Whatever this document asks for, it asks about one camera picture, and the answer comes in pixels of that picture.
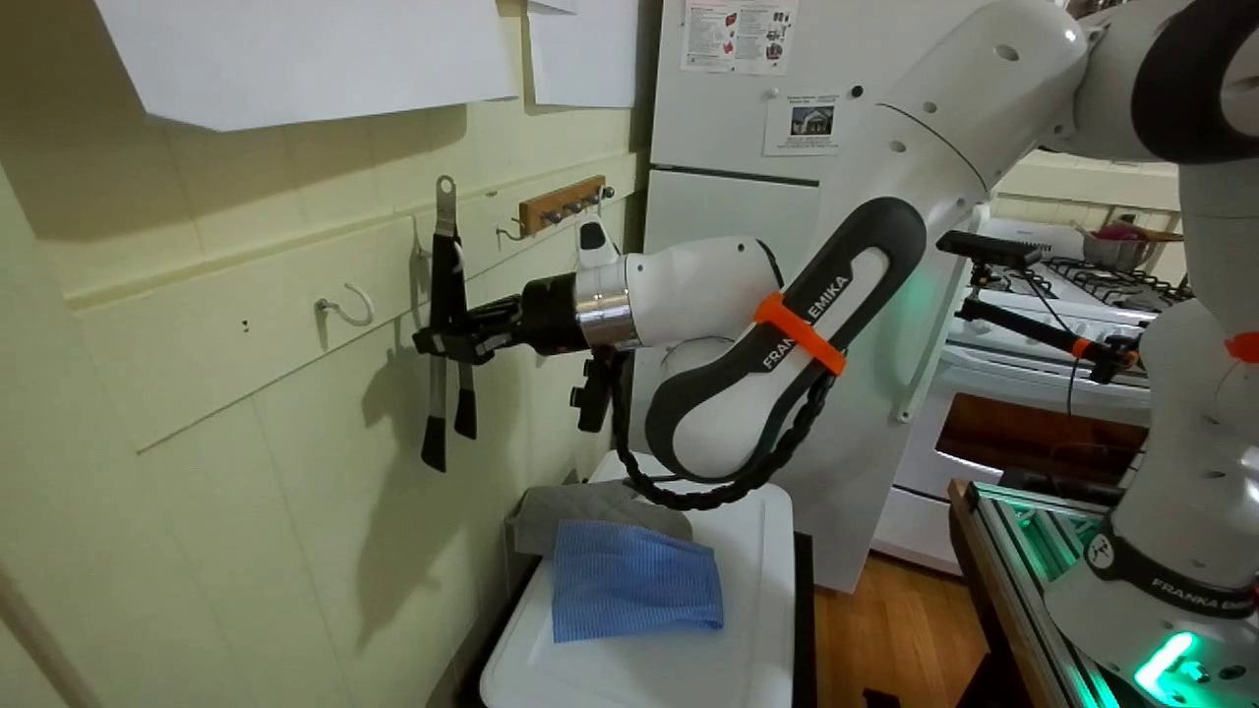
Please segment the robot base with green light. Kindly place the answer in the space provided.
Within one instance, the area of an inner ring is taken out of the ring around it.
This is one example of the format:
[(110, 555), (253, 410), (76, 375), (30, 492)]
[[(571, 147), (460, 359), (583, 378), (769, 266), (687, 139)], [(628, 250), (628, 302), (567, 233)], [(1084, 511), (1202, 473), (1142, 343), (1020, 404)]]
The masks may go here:
[(1114, 509), (966, 484), (1037, 612), (1102, 674), (1168, 708), (1259, 705), (1259, 509), (1249, 476), (1142, 473)]

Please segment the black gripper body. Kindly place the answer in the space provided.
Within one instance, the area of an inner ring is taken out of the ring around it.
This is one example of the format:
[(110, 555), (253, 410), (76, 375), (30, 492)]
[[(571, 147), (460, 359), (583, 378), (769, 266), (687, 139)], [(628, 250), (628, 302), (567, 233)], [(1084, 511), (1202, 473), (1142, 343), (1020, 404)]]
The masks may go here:
[(571, 274), (529, 278), (518, 296), (470, 305), (449, 334), (449, 351), (460, 362), (487, 362), (507, 345), (529, 345), (535, 355), (567, 355), (584, 345), (575, 316)]

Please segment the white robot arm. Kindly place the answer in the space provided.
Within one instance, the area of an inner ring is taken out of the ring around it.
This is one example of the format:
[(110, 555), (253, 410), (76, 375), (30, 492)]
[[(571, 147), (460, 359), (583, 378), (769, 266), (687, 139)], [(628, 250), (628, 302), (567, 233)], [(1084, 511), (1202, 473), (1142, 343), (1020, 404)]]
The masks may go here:
[(750, 239), (602, 256), (469, 316), (438, 305), (418, 345), (483, 362), (504, 345), (708, 343), (710, 362), (654, 389), (646, 455), (714, 509), (793, 459), (842, 378), (872, 378), (851, 343), (1037, 140), (1168, 160), (1201, 278), (1142, 337), (1148, 452), (1095, 570), (1143, 593), (1240, 591), (1255, 576), (1255, 509), (1235, 481), (1255, 442), (1255, 132), (1227, 86), (1255, 66), (1255, 33), (1259, 0), (1121, 0), (1095, 29), (1050, 0), (982, 0), (859, 104), (793, 270)]

